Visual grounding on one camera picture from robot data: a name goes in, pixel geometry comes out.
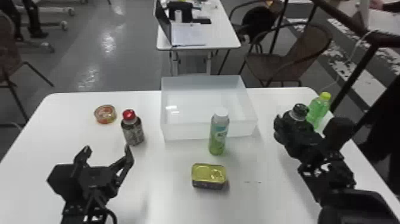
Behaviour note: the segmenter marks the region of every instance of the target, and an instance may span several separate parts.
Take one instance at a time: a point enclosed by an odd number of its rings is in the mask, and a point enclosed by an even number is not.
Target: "red bottle cap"
[[[124,117],[124,120],[133,120],[136,117],[135,111],[128,109],[128,110],[124,110],[124,112],[122,113],[122,116]]]

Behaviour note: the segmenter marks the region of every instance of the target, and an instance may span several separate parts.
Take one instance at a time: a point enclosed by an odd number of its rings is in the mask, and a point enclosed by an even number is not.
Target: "bottle cap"
[[[136,117],[135,111],[132,109],[124,110],[122,113],[124,120],[133,120]]]
[[[322,92],[320,97],[321,97],[321,99],[328,101],[328,100],[330,100],[331,95],[328,92]]]
[[[305,116],[307,116],[308,114],[308,107],[304,104],[296,104],[293,107],[293,112],[295,113],[294,115],[298,118],[298,119],[304,119]]]
[[[228,110],[224,107],[219,107],[214,112],[214,120],[216,123],[226,122],[228,120]]]

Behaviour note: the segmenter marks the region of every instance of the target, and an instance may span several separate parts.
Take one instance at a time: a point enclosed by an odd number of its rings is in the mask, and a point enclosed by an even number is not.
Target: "tin can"
[[[221,190],[226,182],[226,169],[222,165],[195,163],[192,166],[192,185],[195,188]]]
[[[142,121],[133,110],[125,110],[121,121],[122,132],[128,145],[138,145],[145,140]]]
[[[117,118],[115,108],[109,104],[101,105],[95,110],[94,114],[100,124],[109,124]]]

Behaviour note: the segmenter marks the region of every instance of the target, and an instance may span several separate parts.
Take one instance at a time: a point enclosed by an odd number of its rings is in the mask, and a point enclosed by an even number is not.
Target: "white bottle cap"
[[[219,107],[215,110],[214,121],[216,123],[224,123],[228,120],[228,110],[225,107]]]

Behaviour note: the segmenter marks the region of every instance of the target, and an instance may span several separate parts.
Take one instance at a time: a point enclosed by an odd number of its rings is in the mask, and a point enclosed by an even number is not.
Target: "bottle label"
[[[225,150],[227,126],[211,126],[210,142],[208,149],[211,154],[220,155]]]
[[[129,145],[137,145],[145,140],[142,125],[130,125],[122,129],[126,143]]]

